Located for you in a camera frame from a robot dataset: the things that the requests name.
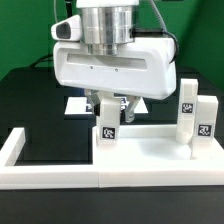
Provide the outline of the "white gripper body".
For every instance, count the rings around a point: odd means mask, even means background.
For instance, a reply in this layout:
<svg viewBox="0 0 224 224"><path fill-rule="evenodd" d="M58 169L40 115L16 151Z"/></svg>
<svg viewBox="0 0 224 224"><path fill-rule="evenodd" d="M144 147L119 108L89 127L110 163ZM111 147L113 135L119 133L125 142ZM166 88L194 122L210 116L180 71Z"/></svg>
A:
<svg viewBox="0 0 224 224"><path fill-rule="evenodd" d="M93 55L81 42L81 18L51 27L55 76L63 86L165 99L176 89L176 46L169 37L136 37L115 56Z"/></svg>

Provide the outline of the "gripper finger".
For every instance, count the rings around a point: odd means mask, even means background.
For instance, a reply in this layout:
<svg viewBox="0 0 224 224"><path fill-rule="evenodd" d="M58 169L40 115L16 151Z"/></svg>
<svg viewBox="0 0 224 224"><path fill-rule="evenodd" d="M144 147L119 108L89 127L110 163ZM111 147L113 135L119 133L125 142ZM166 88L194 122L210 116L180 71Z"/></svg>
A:
<svg viewBox="0 0 224 224"><path fill-rule="evenodd" d="M139 96L128 96L127 97L127 101L129 102L129 104L124 111L125 121L127 123L131 123L134 121L134 119L135 119L134 110L137 107L140 100L141 100L141 98Z"/></svg>
<svg viewBox="0 0 224 224"><path fill-rule="evenodd" d="M100 115L100 105L104 97L104 93L98 90L85 89L84 94L87 97L92 107L92 112L96 115Z"/></svg>

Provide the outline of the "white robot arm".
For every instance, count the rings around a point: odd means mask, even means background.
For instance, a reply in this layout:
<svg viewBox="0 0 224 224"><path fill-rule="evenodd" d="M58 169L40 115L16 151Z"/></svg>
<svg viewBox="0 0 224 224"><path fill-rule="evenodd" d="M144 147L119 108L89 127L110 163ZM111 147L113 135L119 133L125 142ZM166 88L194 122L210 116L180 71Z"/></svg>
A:
<svg viewBox="0 0 224 224"><path fill-rule="evenodd" d="M101 92L129 96L127 122L141 97L162 100L176 89L177 40L164 27L139 28L138 6L139 0L77 0L79 13L51 27L58 82L85 89L98 107Z"/></svg>

